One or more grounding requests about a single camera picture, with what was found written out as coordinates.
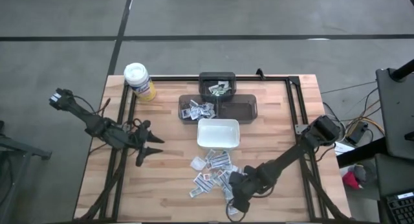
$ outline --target black monitor stand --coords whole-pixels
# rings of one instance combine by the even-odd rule
[[[399,69],[379,69],[376,82],[386,136],[337,156],[344,167],[381,153],[414,159],[414,60]]]

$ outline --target concrete floor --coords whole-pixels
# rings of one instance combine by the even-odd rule
[[[125,0],[0,0],[0,37],[115,36],[124,7]],[[412,34],[413,14],[409,0],[133,0],[125,35]],[[6,134],[53,151],[50,161],[32,161],[16,223],[71,219],[91,138],[80,121],[47,100],[64,87],[97,108],[113,49],[112,41],[0,41]],[[131,62],[145,64],[151,74],[252,74],[262,68],[267,74],[316,74],[324,92],[374,81],[376,69],[399,67],[413,51],[414,39],[124,42],[114,73]],[[340,118],[352,118],[364,105],[354,104],[374,88],[322,97]],[[373,119],[382,123],[379,112]],[[356,219],[378,220],[374,201],[348,195]]]

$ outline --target white lid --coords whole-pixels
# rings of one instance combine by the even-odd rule
[[[147,80],[148,72],[141,63],[132,63],[125,67],[124,76],[129,85],[140,85]]]

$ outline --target white plastic bowl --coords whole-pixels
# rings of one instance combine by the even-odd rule
[[[202,148],[231,150],[239,146],[240,127],[237,120],[208,119],[199,121],[197,144]]]

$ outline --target wooden table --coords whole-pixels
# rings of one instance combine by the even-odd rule
[[[316,76],[300,75],[300,81],[309,122],[312,122],[324,114]],[[105,115],[114,120],[123,84],[123,76],[110,76],[105,86],[103,102],[111,98]],[[135,118],[152,122],[153,133],[166,143],[148,145],[164,152],[147,157],[140,168],[135,166],[136,154],[128,157],[118,221],[228,221],[224,213],[224,196],[219,187],[194,199],[189,197],[190,190],[195,188],[193,179],[198,174],[190,167],[190,162],[195,156],[204,157],[206,152],[197,145],[197,125],[182,124],[177,109],[180,95],[198,94],[197,82],[155,82],[155,87],[156,98],[149,103],[138,103]],[[240,145],[231,152],[234,165],[256,167],[279,157],[294,144],[287,90],[283,82],[238,82],[237,94],[256,96],[258,117],[253,123],[240,126]],[[94,139],[92,148],[101,144],[100,140]],[[316,157],[325,149],[321,148]],[[104,147],[89,157],[75,217],[84,214],[102,191],[109,154],[110,147]],[[333,150],[325,155],[318,167],[328,196],[345,215],[350,216]],[[313,192],[312,196],[318,209],[316,194]],[[250,202],[244,221],[308,221],[299,162],[283,171],[272,195],[263,199],[253,198]]]

